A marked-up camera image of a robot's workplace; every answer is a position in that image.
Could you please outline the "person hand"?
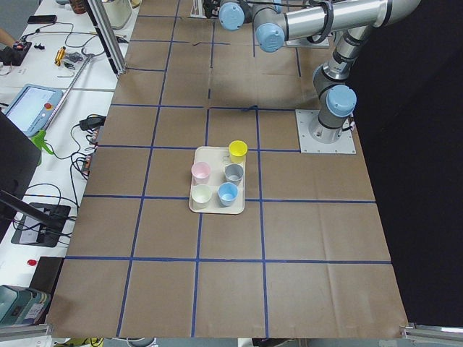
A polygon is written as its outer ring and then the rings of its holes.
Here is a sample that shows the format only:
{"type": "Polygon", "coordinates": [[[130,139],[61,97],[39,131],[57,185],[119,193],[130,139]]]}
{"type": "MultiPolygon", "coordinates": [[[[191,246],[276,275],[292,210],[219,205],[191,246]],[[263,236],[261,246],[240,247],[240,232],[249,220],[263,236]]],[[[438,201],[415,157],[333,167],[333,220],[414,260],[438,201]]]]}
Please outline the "person hand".
{"type": "Polygon", "coordinates": [[[5,47],[1,50],[1,63],[6,66],[20,66],[23,60],[21,51],[11,47],[5,47]]]}

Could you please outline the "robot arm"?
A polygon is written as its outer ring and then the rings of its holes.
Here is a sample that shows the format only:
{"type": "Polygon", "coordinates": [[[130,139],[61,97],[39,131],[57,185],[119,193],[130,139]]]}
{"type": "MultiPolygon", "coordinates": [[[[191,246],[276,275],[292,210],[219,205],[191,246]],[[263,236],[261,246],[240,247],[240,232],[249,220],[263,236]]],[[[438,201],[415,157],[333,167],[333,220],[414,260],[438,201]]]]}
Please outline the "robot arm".
{"type": "Polygon", "coordinates": [[[319,46],[330,34],[340,34],[331,58],[313,73],[321,104],[309,125],[315,140],[334,143],[346,131],[344,122],[352,115],[357,99],[345,82],[374,29],[404,19],[418,5],[418,1],[306,1],[302,9],[285,13],[271,1],[251,6],[255,37],[267,53],[297,40],[319,46]]]}
{"type": "Polygon", "coordinates": [[[243,24],[251,23],[259,9],[271,9],[281,12],[281,1],[202,1],[204,15],[217,18],[221,26],[228,31],[236,31],[243,24]]]}

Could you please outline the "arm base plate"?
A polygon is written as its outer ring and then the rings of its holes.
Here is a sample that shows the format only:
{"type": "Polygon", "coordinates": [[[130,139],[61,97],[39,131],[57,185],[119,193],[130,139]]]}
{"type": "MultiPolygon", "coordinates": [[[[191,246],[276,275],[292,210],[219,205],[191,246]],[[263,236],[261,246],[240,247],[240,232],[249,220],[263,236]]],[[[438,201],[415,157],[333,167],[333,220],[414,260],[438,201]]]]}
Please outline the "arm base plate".
{"type": "Polygon", "coordinates": [[[295,111],[300,152],[303,154],[355,155],[349,119],[338,129],[325,128],[318,119],[319,110],[295,111]]]}

